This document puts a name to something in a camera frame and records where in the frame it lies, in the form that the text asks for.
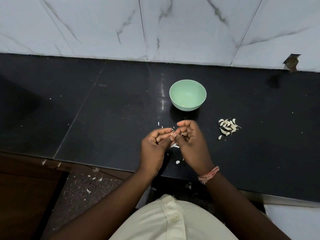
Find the bowl rim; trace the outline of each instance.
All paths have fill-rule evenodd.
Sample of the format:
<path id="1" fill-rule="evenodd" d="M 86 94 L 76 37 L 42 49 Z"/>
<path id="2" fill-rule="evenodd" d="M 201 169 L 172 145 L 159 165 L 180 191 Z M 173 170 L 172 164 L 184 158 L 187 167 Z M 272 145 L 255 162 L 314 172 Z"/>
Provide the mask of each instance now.
<path id="1" fill-rule="evenodd" d="M 176 84 L 176 83 L 178 83 L 178 82 L 181 82 L 181 81 L 193 81 L 193 82 L 195 82 L 195 83 L 200 84 L 200 86 L 204 89 L 205 97 L 204 97 L 203 101 L 202 101 L 200 104 L 198 104 L 198 105 L 196 105 L 196 106 L 193 106 L 193 107 L 185 107 L 185 106 L 182 106 L 182 105 L 180 105 L 180 104 L 178 104 L 178 103 L 176 103 L 176 102 L 174 102 L 174 103 L 175 103 L 176 105 L 180 106 L 180 107 L 183 107 L 183 108 L 194 108 L 194 107 L 197 107 L 197 106 L 202 105 L 203 102 L 204 102 L 204 101 L 206 100 L 206 98 L 207 98 L 207 91 L 206 91 L 205 87 L 204 87 L 201 83 L 199 83 L 199 82 L 197 82 L 197 81 L 195 81 L 195 80 L 191 80 L 191 79 L 182 79 L 182 80 L 176 81 L 174 84 Z M 169 96 L 170 96 L 171 101 L 173 101 L 173 99 L 171 98 L 171 89 L 172 89 L 172 87 L 174 86 L 174 84 L 171 85 L 170 90 L 169 90 Z"/>

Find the bowl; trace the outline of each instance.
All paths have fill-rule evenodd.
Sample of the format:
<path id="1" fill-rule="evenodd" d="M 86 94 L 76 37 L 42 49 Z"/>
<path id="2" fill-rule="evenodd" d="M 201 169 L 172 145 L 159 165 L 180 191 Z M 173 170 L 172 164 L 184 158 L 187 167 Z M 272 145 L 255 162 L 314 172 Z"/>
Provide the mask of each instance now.
<path id="1" fill-rule="evenodd" d="M 169 95 L 176 108 L 182 111 L 192 111 L 203 104 L 207 92 L 197 81 L 180 80 L 171 86 Z"/>

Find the shirt button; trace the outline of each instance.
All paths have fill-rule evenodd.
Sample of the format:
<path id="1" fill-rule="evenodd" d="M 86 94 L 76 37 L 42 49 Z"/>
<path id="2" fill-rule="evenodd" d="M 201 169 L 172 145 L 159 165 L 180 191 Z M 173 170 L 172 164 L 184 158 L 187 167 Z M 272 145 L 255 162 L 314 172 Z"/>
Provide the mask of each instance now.
<path id="1" fill-rule="evenodd" d="M 171 219 L 173 222 L 177 221 L 179 219 L 179 215 L 174 215 Z"/>

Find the countertop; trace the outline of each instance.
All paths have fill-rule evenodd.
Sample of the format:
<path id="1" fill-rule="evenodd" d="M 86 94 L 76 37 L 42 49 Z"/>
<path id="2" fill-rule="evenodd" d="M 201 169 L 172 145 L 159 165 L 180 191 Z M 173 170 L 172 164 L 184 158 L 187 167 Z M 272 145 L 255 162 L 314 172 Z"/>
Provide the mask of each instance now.
<path id="1" fill-rule="evenodd" d="M 319 76 L 0 54 L 0 151 L 135 171 L 150 131 L 193 119 L 214 164 L 238 189 L 320 202 Z M 171 85 L 182 79 L 206 88 L 195 111 L 170 101 Z M 218 120 L 230 117 L 242 129 L 218 140 Z M 175 147 L 160 174 L 197 180 Z"/>

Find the shirt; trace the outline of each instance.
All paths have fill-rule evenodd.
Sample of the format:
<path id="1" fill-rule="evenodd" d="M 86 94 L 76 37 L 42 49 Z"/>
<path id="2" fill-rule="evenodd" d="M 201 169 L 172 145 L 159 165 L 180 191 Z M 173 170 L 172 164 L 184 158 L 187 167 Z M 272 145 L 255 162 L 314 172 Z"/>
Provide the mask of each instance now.
<path id="1" fill-rule="evenodd" d="M 215 216 L 187 201 L 163 195 L 132 214 L 110 240 L 235 240 Z"/>

